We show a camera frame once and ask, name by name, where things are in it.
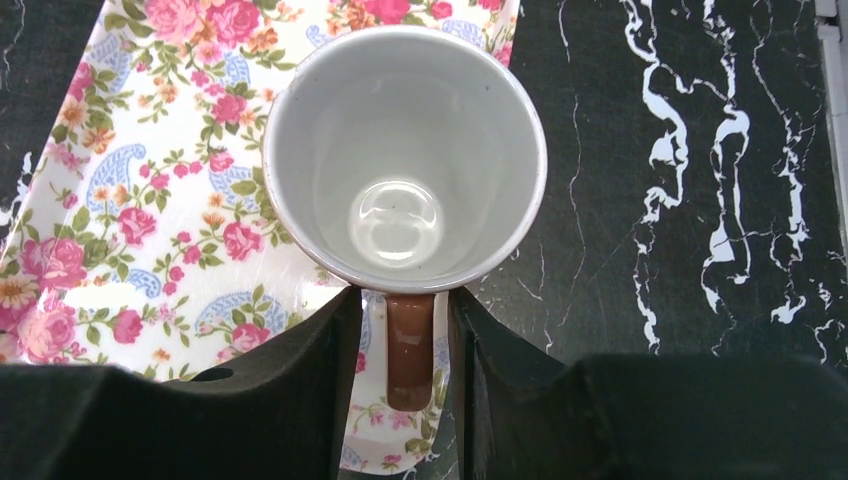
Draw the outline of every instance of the black marble surface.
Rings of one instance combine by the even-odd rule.
[[[7,217],[100,5],[0,0]],[[795,353],[848,373],[812,1],[525,0],[512,70],[545,125],[550,174],[524,243],[470,286],[492,314],[566,363]],[[450,411],[434,452],[396,477],[458,478]]]

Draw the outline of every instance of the brown mug handle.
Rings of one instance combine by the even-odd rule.
[[[427,408],[433,392],[435,295],[386,295],[386,403],[395,410]]]

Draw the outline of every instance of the table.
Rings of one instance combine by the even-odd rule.
[[[565,363],[785,353],[848,373],[812,2],[642,3],[525,0],[511,68],[550,176],[530,234],[471,290]],[[100,5],[0,0],[2,237]],[[436,455],[406,478],[457,478],[452,436],[446,411]]]

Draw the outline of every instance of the mug rim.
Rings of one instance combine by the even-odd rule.
[[[268,132],[273,131],[280,123],[281,111],[287,103],[287,98],[290,96],[291,89],[297,87],[299,79],[308,77],[308,72],[312,66],[319,63],[332,51],[350,43],[367,42],[369,39],[377,35],[417,37],[426,40],[444,42],[454,48],[462,50],[464,53],[476,57],[478,60],[488,63],[489,66],[497,70],[502,75],[503,79],[507,81],[512,92],[524,107],[525,113],[527,114],[533,130],[534,143],[539,150],[538,155],[536,156],[536,176],[530,202],[524,212],[524,216],[521,218],[521,222],[507,240],[488,257],[486,257],[484,261],[452,275],[443,275],[424,280],[397,280],[371,275],[349,265],[331,252],[320,248],[317,243],[304,232],[300,225],[296,221],[292,220],[294,216],[291,215],[291,211],[287,207],[286,202],[281,201],[281,198],[283,198],[283,195],[281,194],[282,192],[275,190],[272,187],[273,182],[270,181],[272,177],[276,176],[277,167],[274,166],[274,162],[269,160],[274,157],[273,154],[275,148],[273,147],[274,142],[271,141],[271,137],[268,136]],[[513,75],[507,67],[495,59],[491,54],[477,45],[455,35],[429,27],[415,25],[379,25],[345,33],[331,40],[327,44],[318,47],[312,53],[307,55],[292,72],[293,77],[291,82],[283,91],[277,94],[271,104],[271,109],[268,111],[268,121],[265,124],[265,132],[262,136],[262,148],[260,150],[262,155],[262,177],[265,183],[268,199],[271,202],[274,212],[277,214],[278,220],[286,228],[298,247],[300,247],[300,249],[303,250],[303,252],[306,253],[306,255],[313,261],[326,268],[337,277],[366,289],[376,290],[383,293],[413,295],[433,294],[460,287],[479,279],[488,272],[491,272],[500,265],[501,262],[506,260],[506,258],[518,247],[530,231],[530,227],[533,225],[542,204],[542,199],[545,193],[545,183],[547,181],[548,152],[545,132],[542,128],[542,122],[539,118],[538,112],[536,111],[536,107],[530,99],[530,95],[515,75]]]

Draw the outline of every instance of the floral pattern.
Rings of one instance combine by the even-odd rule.
[[[344,284],[298,250],[264,189],[262,134],[289,71],[385,24],[440,28],[508,64],[517,11],[517,0],[106,1],[4,246],[0,362],[188,380],[303,321]],[[446,319],[430,405],[397,412],[381,397],[385,299],[363,299],[341,461],[391,474],[432,453]]]

